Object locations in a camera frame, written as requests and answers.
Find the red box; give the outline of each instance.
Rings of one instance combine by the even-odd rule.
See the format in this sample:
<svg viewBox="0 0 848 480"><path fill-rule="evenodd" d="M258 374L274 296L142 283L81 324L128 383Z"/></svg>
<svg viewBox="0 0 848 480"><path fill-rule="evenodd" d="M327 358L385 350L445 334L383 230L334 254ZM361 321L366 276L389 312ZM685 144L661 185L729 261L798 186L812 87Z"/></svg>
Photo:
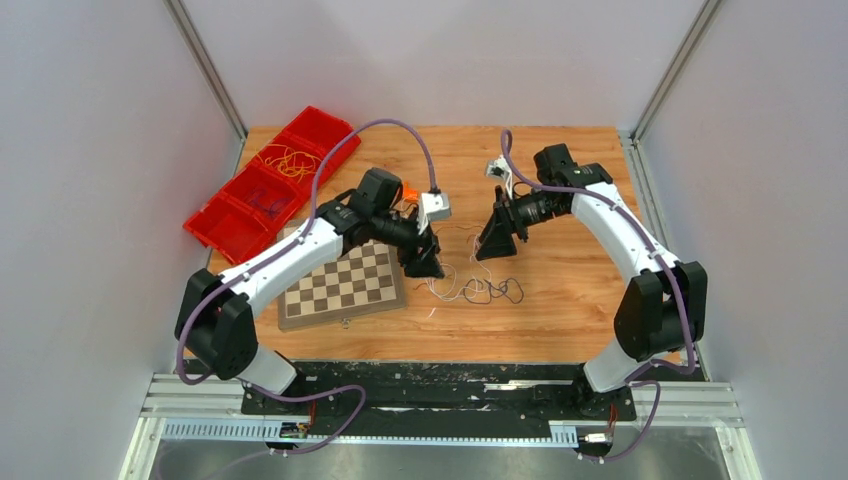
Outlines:
<svg viewBox="0 0 848 480"><path fill-rule="evenodd" d="M268 248L283 226L309 201L318 164L352 131L347 122L307 107L192 215L183 228L204 246L221 252L232 264L250 260ZM324 168L321 185L360 142L359 137L354 137L339 149ZM265 163L286 155L290 157L282 172L274 167L274 162L271 166ZM312 172L302 171L301 166L309 167Z"/></svg>

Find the wood grain surface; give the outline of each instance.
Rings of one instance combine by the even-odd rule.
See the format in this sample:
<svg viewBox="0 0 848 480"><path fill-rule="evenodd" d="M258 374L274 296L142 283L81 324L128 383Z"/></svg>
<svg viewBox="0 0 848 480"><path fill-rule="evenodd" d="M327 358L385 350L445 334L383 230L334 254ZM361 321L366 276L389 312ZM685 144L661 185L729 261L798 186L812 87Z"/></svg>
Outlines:
<svg viewBox="0 0 848 480"><path fill-rule="evenodd" d="M240 167L281 127L250 131ZM457 269L459 285L485 272L469 261L468 236L492 213L496 183L483 175L487 161L500 153L500 127L421 127L431 149L439 187L450 197L452 217L437 222L441 260ZM613 128L518 127L513 129L513 156L522 172L535 178L532 156L545 146L566 143L580 164L598 162L612 175L628 206L638 214L618 134ZM397 127L362 133L362 144L319 191L319 203L356 187L372 166L384 168L413 188L428 188L427 169L418 144ZM305 208L298 218L306 216ZM478 226L477 230L455 227ZM341 323L283 333L277 328L276 302L256 320L259 340L294 359L363 359L420 361L582 362L612 339L612 318L624 293L612 261L597 240L573 217L530 229L515 257L484 262L495 282L514 277L524 301L513 305L496 299L472 305L463 298L443 302L422 282L406 278L409 306ZM229 267L214 253L210 270ZM452 280L440 280L446 289Z"/></svg>

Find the robotic arm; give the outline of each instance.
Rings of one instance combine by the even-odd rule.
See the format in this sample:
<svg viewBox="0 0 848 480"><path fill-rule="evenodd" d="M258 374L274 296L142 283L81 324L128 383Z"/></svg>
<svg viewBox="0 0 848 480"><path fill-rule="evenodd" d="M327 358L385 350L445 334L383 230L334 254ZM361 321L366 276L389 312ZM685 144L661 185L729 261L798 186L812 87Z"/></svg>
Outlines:
<svg viewBox="0 0 848 480"><path fill-rule="evenodd" d="M605 406L608 402L603 394L624 387L627 379L653 358L684 346L678 305L656 255L662 255L680 287L693 342L704 333L707 275L698 262L682 263L666 251L635 220L612 178L599 164L578 165L564 144L544 148L533 160L542 185L601 194L630 214L635 226L646 236L641 237L615 208L589 194L543 190L523 196L516 194L513 172L503 156L486 167L486 175L502 179L507 190L495 187L494 212L481 235L478 260L515 255L513 234L527 242L528 227L573 214L598 239L628 284L615 315L615 338L597 357L583 365L583 375L575 381L581 397L579 403ZM649 250L646 243L653 248Z"/></svg>
<svg viewBox="0 0 848 480"><path fill-rule="evenodd" d="M259 345L254 319L303 276L373 239L397 247L406 276L444 277L436 256L439 241L430 222L450 217L447 196L440 192L422 194L420 207L403 217L394 209L401 189L399 178L372 168L355 190L318 207L306 235L305 225L301 226L219 276L199 270L186 286L174 335L179 339L189 315L205 297L228 281L243 277L244 281L219 294L203 309L192 325L186 347L222 380L238 377L282 393L297 373L282 355ZM274 256L292 242L296 245L285 255L253 275L248 273L251 265Z"/></svg>

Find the chessboard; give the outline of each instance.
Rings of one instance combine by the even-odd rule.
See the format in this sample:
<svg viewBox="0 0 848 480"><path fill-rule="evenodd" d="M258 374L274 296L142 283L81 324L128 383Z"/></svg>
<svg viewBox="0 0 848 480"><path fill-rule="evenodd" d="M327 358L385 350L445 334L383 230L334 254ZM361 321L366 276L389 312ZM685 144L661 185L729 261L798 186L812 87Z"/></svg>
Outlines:
<svg viewBox="0 0 848 480"><path fill-rule="evenodd" d="M301 222L287 225L279 239ZM341 322L406 306L394 247L369 242L320 266L277 297L280 330Z"/></svg>

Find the white backdrop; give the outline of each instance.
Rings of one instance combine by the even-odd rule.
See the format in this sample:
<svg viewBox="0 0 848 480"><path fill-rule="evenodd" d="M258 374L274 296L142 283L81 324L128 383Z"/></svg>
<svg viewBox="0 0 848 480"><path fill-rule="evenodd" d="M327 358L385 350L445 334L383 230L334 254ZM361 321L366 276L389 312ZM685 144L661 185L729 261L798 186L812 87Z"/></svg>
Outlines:
<svg viewBox="0 0 848 480"><path fill-rule="evenodd" d="M162 2L0 13L0 477L116 478L239 142Z"/></svg>
<svg viewBox="0 0 848 480"><path fill-rule="evenodd" d="M186 0L248 126L633 128L701 0Z"/></svg>
<svg viewBox="0 0 848 480"><path fill-rule="evenodd" d="M763 478L845 478L848 3L727 1L644 145Z"/></svg>

